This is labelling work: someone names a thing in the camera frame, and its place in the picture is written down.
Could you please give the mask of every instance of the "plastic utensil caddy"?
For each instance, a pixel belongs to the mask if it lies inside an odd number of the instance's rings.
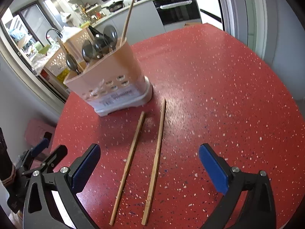
[[[152,97],[150,81],[142,74],[126,38],[122,46],[119,39],[116,49],[102,59],[92,61],[88,66],[85,62],[80,65],[83,73],[77,75],[70,71],[63,83],[91,105],[99,116],[141,106]]]

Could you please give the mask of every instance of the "pink chair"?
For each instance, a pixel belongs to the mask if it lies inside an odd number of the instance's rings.
[[[51,145],[54,138],[55,127],[45,124],[43,121],[40,121],[38,119],[31,119],[24,133],[24,138],[29,145],[34,147],[42,141],[46,132],[52,134],[49,148],[44,149],[42,151],[43,154],[48,156],[51,151]]]

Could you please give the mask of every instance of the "wooden chopstick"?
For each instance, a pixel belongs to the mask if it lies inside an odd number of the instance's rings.
[[[125,164],[125,168],[124,168],[122,180],[121,180],[121,183],[120,183],[119,191],[117,193],[116,200],[115,200],[115,203],[114,203],[111,219],[110,219],[110,222],[109,222],[109,225],[111,225],[111,226],[114,225],[117,209],[119,207],[119,203],[120,203],[120,200],[121,200],[121,197],[122,197],[122,193],[123,193],[123,189],[124,189],[124,186],[125,186],[125,183],[126,183],[127,175],[129,173],[129,169],[130,169],[130,166],[131,166],[131,163],[132,163],[132,158],[135,154],[135,149],[137,147],[137,142],[138,142],[138,139],[139,139],[141,127],[142,127],[143,122],[144,122],[144,118],[145,118],[145,112],[142,111],[139,122],[138,122],[137,129],[135,130],[135,136],[132,140],[132,146],[130,147],[130,150],[129,150],[129,154],[128,154],[128,158],[127,158],[127,161],[126,161],[126,164]]]
[[[157,172],[158,172],[158,166],[159,166],[159,159],[160,159],[160,152],[161,152],[161,143],[162,143],[162,136],[163,136],[163,126],[164,126],[164,117],[165,117],[165,107],[166,107],[166,100],[163,100],[162,103],[162,109],[161,109],[161,118],[160,118],[160,124],[159,124],[159,132],[158,132],[158,141],[157,141],[157,148],[156,148],[156,154],[153,162],[152,167],[152,175],[150,178],[150,184],[142,219],[142,225],[146,225],[150,208],[151,208],[151,201],[153,198],[153,193],[155,190],[156,180],[157,180]]]
[[[125,21],[125,24],[124,24],[124,28],[123,28],[123,33],[122,33],[122,38],[121,38],[120,46],[122,46],[122,44],[123,44],[123,42],[125,40],[125,37],[126,37],[126,32],[127,32],[127,27],[128,27],[128,23],[129,23],[129,18],[130,18],[130,15],[132,13],[132,7],[133,7],[134,2],[135,2],[135,0],[132,0],[132,3],[130,5],[129,11],[128,11],[128,15],[127,15],[127,18],[126,18],[126,21]]]

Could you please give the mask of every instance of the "white basket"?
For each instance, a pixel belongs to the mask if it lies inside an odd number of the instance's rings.
[[[59,48],[49,59],[45,67],[56,77],[68,68],[66,64],[66,55],[61,48]]]
[[[83,56],[81,51],[83,48],[84,41],[89,40],[91,41],[91,43],[93,43],[93,35],[89,35],[89,33],[91,34],[90,30],[88,28],[84,28],[64,43],[65,47],[75,57],[77,62],[83,62]]]

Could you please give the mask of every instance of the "pot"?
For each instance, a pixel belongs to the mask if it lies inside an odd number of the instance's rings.
[[[118,11],[119,9],[121,9],[123,7],[124,7],[124,1],[118,1],[118,2],[112,3],[110,6],[102,7],[102,9],[106,8],[109,10],[110,13],[112,13],[112,12]]]

